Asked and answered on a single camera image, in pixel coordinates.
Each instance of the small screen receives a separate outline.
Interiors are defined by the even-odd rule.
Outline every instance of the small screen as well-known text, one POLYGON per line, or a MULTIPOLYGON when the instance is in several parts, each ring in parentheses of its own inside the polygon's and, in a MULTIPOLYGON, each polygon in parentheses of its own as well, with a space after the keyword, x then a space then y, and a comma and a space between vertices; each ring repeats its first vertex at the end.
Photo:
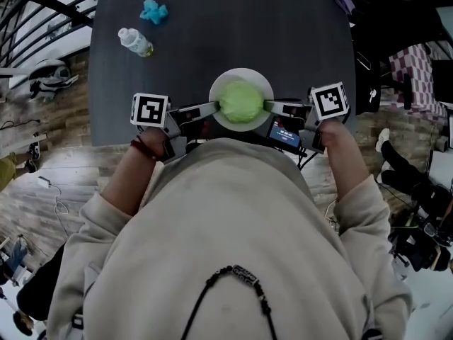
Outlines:
POLYGON ((269 137, 289 144, 294 147, 299 146, 300 137, 293 132, 286 131, 281 123, 274 121, 272 130, 270 131, 269 137))

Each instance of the hand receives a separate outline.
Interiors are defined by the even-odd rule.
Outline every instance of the hand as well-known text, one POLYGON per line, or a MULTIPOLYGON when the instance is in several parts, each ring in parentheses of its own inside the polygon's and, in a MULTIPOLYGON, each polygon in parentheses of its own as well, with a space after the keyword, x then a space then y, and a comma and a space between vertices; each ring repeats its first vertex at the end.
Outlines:
POLYGON ((168 136, 164 132, 155 127, 148 127, 141 135, 140 138, 143 143, 153 150, 158 156, 165 154, 164 142, 168 139, 168 136))
POLYGON ((334 145, 347 144, 355 142, 354 137, 349 130, 337 118, 329 118, 319 126, 321 132, 321 142, 324 147, 332 147, 334 145))

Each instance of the sweatshirt sleeve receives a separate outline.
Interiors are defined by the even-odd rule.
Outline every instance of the sweatshirt sleeve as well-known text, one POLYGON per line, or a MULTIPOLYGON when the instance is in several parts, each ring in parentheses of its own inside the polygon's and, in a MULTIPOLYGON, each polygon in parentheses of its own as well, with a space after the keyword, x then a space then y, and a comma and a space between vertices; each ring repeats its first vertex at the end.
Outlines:
POLYGON ((95 194, 80 210, 85 224, 64 245, 47 322, 48 338, 58 339, 59 330, 79 312, 84 303, 84 271, 89 264, 102 268, 105 258, 130 216, 95 194))
POLYGON ((387 340, 402 339, 412 309, 411 292, 391 266, 390 209, 369 176, 335 208, 340 240, 355 274, 374 305, 377 326, 387 340))

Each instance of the bracelet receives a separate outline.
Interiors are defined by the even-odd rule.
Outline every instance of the bracelet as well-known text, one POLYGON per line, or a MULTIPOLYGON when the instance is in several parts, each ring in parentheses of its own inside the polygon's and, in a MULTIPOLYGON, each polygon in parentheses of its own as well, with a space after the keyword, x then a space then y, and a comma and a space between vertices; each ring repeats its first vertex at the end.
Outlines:
POLYGON ((145 145, 145 143, 142 141, 140 136, 137 136, 138 141, 132 140, 130 142, 131 147, 135 147, 137 150, 139 150, 144 156, 153 159, 154 161, 158 161, 158 156, 156 153, 151 150, 149 147, 145 145))

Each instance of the green lettuce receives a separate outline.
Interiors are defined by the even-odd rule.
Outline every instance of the green lettuce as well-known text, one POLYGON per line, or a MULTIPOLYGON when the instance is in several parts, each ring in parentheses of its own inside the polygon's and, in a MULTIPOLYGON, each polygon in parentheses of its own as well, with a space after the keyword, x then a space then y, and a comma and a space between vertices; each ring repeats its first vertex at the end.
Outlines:
POLYGON ((249 123, 263 111, 263 94, 247 81, 233 81, 220 91, 220 111, 231 123, 249 123))

